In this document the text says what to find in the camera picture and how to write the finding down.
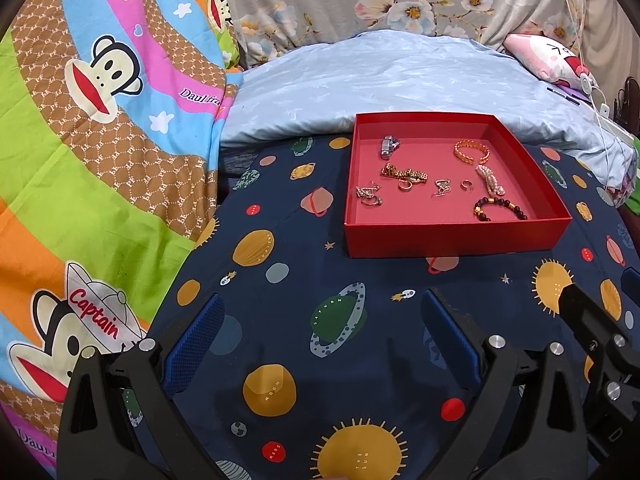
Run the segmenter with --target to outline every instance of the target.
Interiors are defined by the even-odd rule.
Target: green fabric
[[[638,153],[640,153],[640,140],[636,137],[634,137],[634,146]],[[631,194],[625,204],[635,214],[640,215],[640,178],[636,177],[636,190]]]
[[[9,34],[0,73],[0,196],[51,253],[125,290],[133,312],[151,321],[194,243],[101,182],[51,131]]]

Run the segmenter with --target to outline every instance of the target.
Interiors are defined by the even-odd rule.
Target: monkey print blanket
[[[48,464],[79,351],[142,338],[215,229],[241,72],[226,0],[26,0],[0,51],[0,402]]]

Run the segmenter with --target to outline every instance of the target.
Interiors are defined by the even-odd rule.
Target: floral fabric
[[[540,34],[577,50],[585,0],[230,0],[246,64],[298,46],[335,43],[391,28],[471,38],[499,48],[512,32]]]

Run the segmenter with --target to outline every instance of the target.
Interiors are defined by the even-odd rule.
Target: blue gripper pad
[[[465,390],[479,388],[482,385],[480,356],[431,290],[425,291],[422,295],[420,310],[424,325],[436,341],[459,386]]]
[[[224,320],[225,304],[214,294],[164,359],[162,389],[167,397],[187,389]]]
[[[633,267],[625,269],[620,277],[622,292],[630,297],[633,302],[640,306],[640,273]]]

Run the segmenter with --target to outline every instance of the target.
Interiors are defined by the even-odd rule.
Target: red box
[[[398,181],[380,176],[387,161],[380,158],[382,139],[392,135],[400,147],[388,161],[398,170],[412,168],[429,175],[426,184],[411,191]],[[482,153],[465,164],[454,156],[453,145],[463,139],[480,140],[491,151],[486,165],[493,170],[504,198],[519,205],[529,218],[518,220],[498,205],[483,209],[491,222],[474,216],[474,204],[489,196],[476,173]],[[434,182],[451,179],[451,191],[434,197]],[[460,183],[469,179],[474,189]],[[356,197],[356,186],[370,182],[381,187],[380,206],[367,207]],[[358,114],[353,132],[349,189],[344,232],[352,258],[409,258],[463,256],[549,250],[572,218],[551,182],[520,141],[494,116],[450,112],[380,112]]]

